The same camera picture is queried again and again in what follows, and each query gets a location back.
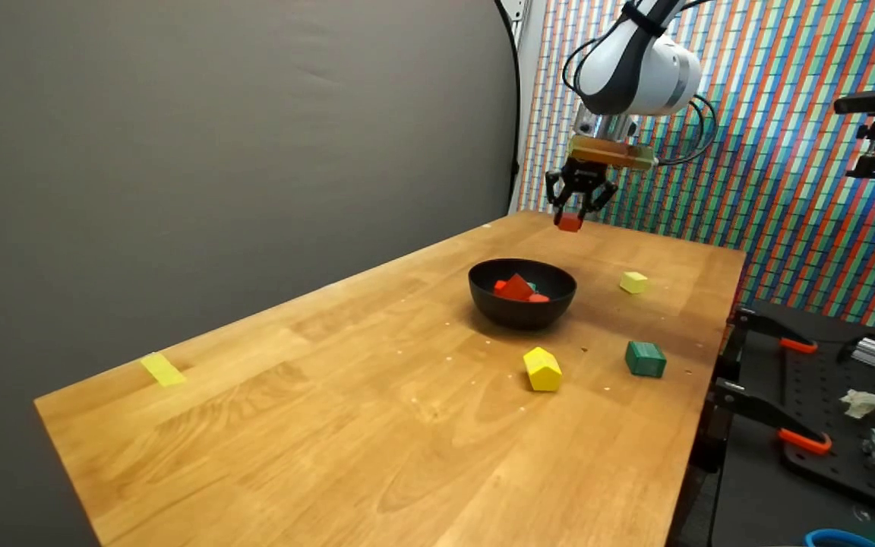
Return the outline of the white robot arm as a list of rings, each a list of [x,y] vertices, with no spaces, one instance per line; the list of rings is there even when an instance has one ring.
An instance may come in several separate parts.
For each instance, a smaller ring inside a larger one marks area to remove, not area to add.
[[[702,61],[668,36],[668,24],[690,4],[624,0],[614,24],[562,61],[562,86],[600,126],[682,109],[696,97]],[[627,168],[627,151],[619,137],[572,140],[562,170],[547,176],[547,204],[562,232],[576,232],[614,198],[607,170]]]

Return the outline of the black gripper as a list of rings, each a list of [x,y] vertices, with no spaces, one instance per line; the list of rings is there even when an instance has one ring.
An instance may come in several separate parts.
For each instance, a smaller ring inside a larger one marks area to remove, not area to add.
[[[584,191],[581,215],[600,214],[610,198],[616,194],[616,185],[607,184],[604,166],[584,166],[568,158],[559,175],[547,175],[547,204],[554,207],[554,215],[562,215],[566,194]]]

